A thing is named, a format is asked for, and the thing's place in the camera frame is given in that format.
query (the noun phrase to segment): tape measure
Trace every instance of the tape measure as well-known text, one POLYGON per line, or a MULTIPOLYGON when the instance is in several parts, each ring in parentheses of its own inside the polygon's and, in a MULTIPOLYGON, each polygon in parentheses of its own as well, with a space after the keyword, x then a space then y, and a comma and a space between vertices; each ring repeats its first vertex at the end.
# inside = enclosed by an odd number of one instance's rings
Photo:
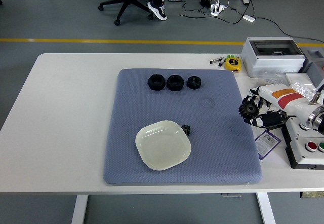
POLYGON ((241 59, 235 58, 234 55, 228 55, 225 60, 225 69, 239 72, 241 70, 241 59))

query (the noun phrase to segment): chair base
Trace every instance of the chair base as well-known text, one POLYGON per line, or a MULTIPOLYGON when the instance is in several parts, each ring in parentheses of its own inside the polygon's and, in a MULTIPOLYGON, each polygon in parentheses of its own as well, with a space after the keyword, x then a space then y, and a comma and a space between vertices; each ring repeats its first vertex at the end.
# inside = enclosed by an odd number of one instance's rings
POLYGON ((115 25, 120 25, 121 16, 123 15, 123 13, 124 13, 125 9, 128 7, 128 5, 131 5, 131 4, 139 7, 140 9, 142 9, 142 10, 144 10, 146 12, 148 12, 149 13, 148 18, 150 20, 153 19, 153 14, 150 12, 150 10, 145 5, 143 5, 142 3, 138 2, 138 0, 109 0, 109 1, 106 1, 106 2, 100 3, 100 6, 98 6, 98 9, 100 11, 103 11, 103 6, 104 5, 113 5, 113 4, 121 4, 121 3, 123 5, 122 5, 122 7, 121 7, 121 9, 120 9, 120 11, 119 11, 119 13, 117 15, 116 20, 115 20, 115 25))

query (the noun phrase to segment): black shoe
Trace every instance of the black shoe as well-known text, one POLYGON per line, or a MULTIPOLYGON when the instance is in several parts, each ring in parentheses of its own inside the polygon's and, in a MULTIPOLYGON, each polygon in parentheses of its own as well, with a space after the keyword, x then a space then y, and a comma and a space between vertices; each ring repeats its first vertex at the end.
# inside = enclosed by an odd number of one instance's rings
POLYGON ((160 20, 166 20, 167 16, 165 15, 166 6, 164 2, 160 5, 160 7, 156 6, 153 1, 147 3, 148 9, 160 20))

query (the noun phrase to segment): red stripe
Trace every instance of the red stripe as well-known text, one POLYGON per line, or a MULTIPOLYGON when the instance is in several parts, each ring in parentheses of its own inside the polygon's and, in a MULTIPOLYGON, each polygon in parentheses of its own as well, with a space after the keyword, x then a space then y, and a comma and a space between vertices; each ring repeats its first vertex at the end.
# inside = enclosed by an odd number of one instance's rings
POLYGON ((299 99, 299 98, 302 98, 302 97, 303 96, 301 94, 299 94, 298 92, 289 94, 287 96, 283 96, 282 98, 280 98, 280 100, 278 101, 278 104, 282 109, 284 109, 289 102, 299 99))

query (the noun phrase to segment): white plate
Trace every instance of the white plate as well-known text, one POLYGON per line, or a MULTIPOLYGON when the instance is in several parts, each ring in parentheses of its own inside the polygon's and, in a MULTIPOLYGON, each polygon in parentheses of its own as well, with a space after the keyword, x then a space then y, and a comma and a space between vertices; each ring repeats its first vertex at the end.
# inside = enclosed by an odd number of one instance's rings
POLYGON ((157 171, 182 163, 191 152, 190 141, 180 125, 167 120, 141 129, 135 143, 143 162, 157 171))

